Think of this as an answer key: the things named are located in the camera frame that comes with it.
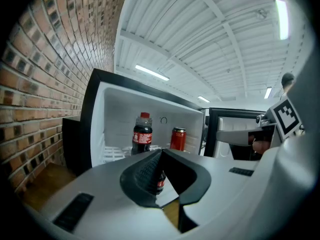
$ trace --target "bottle label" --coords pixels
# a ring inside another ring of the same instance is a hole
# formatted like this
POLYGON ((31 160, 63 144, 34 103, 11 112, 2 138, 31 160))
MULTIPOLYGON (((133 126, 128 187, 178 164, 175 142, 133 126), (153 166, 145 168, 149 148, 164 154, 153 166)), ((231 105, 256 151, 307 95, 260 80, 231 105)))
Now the bottle label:
POLYGON ((177 137, 183 137, 184 133, 183 132, 175 132, 174 135, 177 137))
POLYGON ((138 144, 150 144, 152 140, 152 133, 140 133, 140 132, 133 132, 132 141, 138 144))
POLYGON ((164 181, 164 180, 158 181, 157 187, 158 187, 158 188, 161 188, 161 187, 163 187, 164 185, 165 185, 165 181, 164 181))

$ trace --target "ceiling light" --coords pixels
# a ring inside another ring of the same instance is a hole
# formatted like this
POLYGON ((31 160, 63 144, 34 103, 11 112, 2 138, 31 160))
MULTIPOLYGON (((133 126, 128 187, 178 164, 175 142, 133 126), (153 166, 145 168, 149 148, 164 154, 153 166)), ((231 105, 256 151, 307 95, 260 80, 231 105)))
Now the ceiling light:
POLYGON ((149 73, 149 74, 151 74, 151 75, 153 75, 153 76, 155 76, 155 77, 157 77, 157 78, 161 78, 162 80, 169 81, 169 78, 168 78, 168 77, 165 77, 165 76, 163 76, 163 75, 161 75, 161 74, 158 74, 158 73, 156 73, 156 72, 153 72, 153 71, 151 71, 151 70, 149 70, 149 69, 146 69, 146 68, 143 67, 143 66, 135 65, 135 68, 136 68, 137 70, 141 70, 141 71, 143 71, 143 72, 149 73))
POLYGON ((207 100, 206 98, 204 98, 204 97, 202 97, 202 96, 198 96, 198 98, 201 99, 201 100, 203 100, 203 101, 205 101, 205 102, 208 102, 208 103, 210 102, 209 100, 207 100))
POLYGON ((280 25, 280 39, 284 40, 289 37, 289 19, 287 4, 285 1, 275 0, 278 8, 279 25, 280 25))
POLYGON ((266 89, 266 93, 265 93, 265 96, 264 96, 265 99, 268 99, 268 98, 269 98, 269 95, 270 95, 270 93, 271 93, 271 90, 272 90, 272 87, 268 87, 268 88, 266 89))

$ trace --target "wooden floor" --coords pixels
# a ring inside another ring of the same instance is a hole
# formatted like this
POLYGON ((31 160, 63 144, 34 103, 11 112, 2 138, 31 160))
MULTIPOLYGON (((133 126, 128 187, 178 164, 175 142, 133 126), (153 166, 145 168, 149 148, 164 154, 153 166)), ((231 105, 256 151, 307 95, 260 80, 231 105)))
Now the wooden floor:
POLYGON ((178 228, 179 221, 179 200, 174 200, 165 207, 163 207, 163 212, 169 219, 169 221, 178 228))
POLYGON ((36 211, 40 211, 50 197, 75 178, 66 167, 50 163, 34 179, 21 199, 36 211))

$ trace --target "mini fridge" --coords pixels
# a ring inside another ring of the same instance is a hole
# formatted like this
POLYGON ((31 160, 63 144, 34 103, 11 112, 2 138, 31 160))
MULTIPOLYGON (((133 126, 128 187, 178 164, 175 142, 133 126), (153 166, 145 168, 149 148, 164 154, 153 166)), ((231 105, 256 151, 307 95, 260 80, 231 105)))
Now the mini fridge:
MULTIPOLYGON (((184 152, 217 157, 215 132, 255 128, 255 119, 263 111, 209 109, 207 143, 203 142, 205 109, 168 92, 130 78, 94 69, 83 100, 80 118, 80 154, 82 171, 124 159, 131 155, 133 129, 141 112, 152 119, 150 150, 170 147, 174 127, 186 129, 184 152)), ((232 159, 230 151, 226 156, 232 159)))

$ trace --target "coca-cola bottle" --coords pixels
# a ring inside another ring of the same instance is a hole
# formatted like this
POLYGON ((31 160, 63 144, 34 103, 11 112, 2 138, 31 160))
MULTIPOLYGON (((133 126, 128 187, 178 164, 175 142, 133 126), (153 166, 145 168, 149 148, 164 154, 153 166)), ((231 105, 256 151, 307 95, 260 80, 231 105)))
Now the coca-cola bottle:
POLYGON ((131 155, 150 151, 152 141, 152 120, 150 114, 141 112, 133 128, 131 155))

